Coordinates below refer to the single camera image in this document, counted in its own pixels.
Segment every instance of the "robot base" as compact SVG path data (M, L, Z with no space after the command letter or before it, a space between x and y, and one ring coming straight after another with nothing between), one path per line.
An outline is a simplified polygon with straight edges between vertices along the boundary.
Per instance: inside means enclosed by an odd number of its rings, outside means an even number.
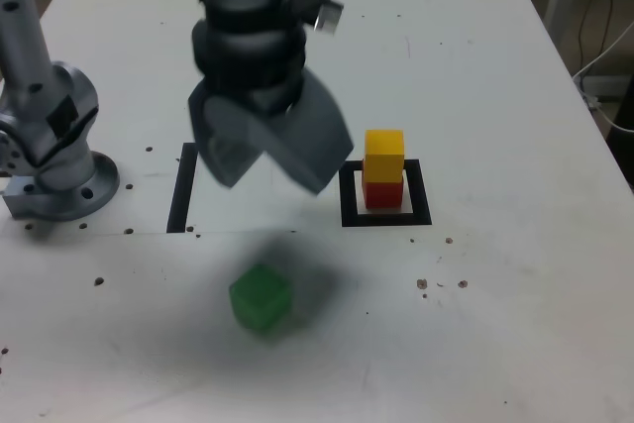
M65 222L99 210L119 188L117 165L100 153L92 153L93 175L81 185L64 191L46 191L33 177L14 176L3 198L15 219L37 218Z

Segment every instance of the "stacked cubes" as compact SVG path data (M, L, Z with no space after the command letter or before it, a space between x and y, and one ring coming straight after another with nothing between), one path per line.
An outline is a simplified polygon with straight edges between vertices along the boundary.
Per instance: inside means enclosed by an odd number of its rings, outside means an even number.
M363 170L366 208L400 208L403 201L404 165L402 131L366 131Z

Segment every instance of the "cable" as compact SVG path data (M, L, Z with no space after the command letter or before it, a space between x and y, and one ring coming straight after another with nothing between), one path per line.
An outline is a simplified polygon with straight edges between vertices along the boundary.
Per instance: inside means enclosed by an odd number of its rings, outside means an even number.
M604 56L606 56L608 53L610 53L610 51L616 47L616 44L618 44L621 40L623 40L623 37L625 37L628 32L630 30L632 30L632 27L634 27L634 22L632 22L627 29L625 29L623 31L623 33L619 36L618 39L616 39L614 41L614 43L612 45L610 45L605 52L603 52L602 54L600 54L598 57L596 57L593 61L591 61L590 63L588 63L586 66L584 66L582 69L580 69L577 73L575 73L575 75L573 76L573 80L577 79L577 77L582 74L584 71L586 71L588 68L590 68L591 66L593 66L597 61L599 61L600 59L602 59Z
M634 134L633 129L625 129L620 127L618 124L614 124L614 122L610 118L607 117L607 114L605 114L605 112L603 111L600 103L598 104L598 106L595 107L595 110L601 113L601 116L603 116L603 119L607 122L607 124L609 124L614 129L620 131L621 133Z
M577 79L578 76L580 76L584 71L586 71L587 69L591 68L595 63L597 63L600 59L602 59L604 56L606 56L608 53L611 52L611 50L616 47L616 45L623 40L623 38L629 33L630 30L632 30L632 27L634 27L634 22L632 22L630 25L627 26L627 28L623 31L623 33L621 35L619 35L618 39L616 39L614 41L614 43L612 43L612 45L610 45L605 52L603 52L602 54L600 54L598 57L596 57L593 61L591 61L590 63L588 63L586 66L584 66L582 69L580 69L577 73L575 73L575 75L573 76L573 81L575 81L575 79ZM586 94L584 91L579 90L579 93L585 98L585 103L588 105L588 108L591 109L591 106L588 104L588 100L592 103L592 106L594 107L594 109L596 109L599 113L601 113L601 115L603 116L603 119L605 119L605 121L607 121L607 123L612 126L614 129L616 129L617 131L621 131L622 133L627 133L627 134L634 134L634 130L632 129L626 129L623 128L621 126L618 126L617 124L614 124L614 122L609 119L607 117L607 115L605 114L605 112L603 112L603 110L601 109L601 103L598 102L598 100L593 97L590 96L589 94Z
M601 39L601 47L600 47L600 49L598 51L598 54L602 54L603 53L603 49L605 48L605 41L607 40L607 35L608 35L609 31L610 31L610 24L612 22L612 14L613 14L613 12L614 12L614 0L609 0L609 8L608 8L608 11L607 11L607 20L605 21L605 30L603 30L603 38ZM585 91L585 88L584 88L584 85L583 85L583 81L585 80L585 77L590 74L591 71L592 71L592 67L581 76L580 85L581 85L581 90L583 90L583 91Z
M581 17L581 24L579 25L579 33L577 34L577 42L579 43L579 52L580 52L580 66L579 68L583 68L583 27L585 26L585 20L587 19L587 14L590 11L590 7L592 6L593 0L587 0L587 5L585 5L585 11L583 12L583 17ZM583 78L580 81L581 91L584 91L583 87Z

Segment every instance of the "black square outline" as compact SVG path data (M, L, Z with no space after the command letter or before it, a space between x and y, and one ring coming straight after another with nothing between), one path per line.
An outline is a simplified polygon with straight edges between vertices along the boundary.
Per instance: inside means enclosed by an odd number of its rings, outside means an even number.
M341 203L342 227L404 227L411 225L431 225L423 174L418 159L405 161L405 176L412 202L412 213L391 213L381 215L360 215L357 210L355 191L355 171L362 170L361 160L346 160L339 170L339 201Z

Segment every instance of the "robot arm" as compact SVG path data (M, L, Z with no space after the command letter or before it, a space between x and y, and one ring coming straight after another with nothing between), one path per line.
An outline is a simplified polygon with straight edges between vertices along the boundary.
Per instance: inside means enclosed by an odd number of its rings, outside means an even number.
M189 98L200 155L233 186L267 152L299 184L319 193L353 148L339 108L304 68L303 24L333 32L332 0L201 0L192 32L204 79Z

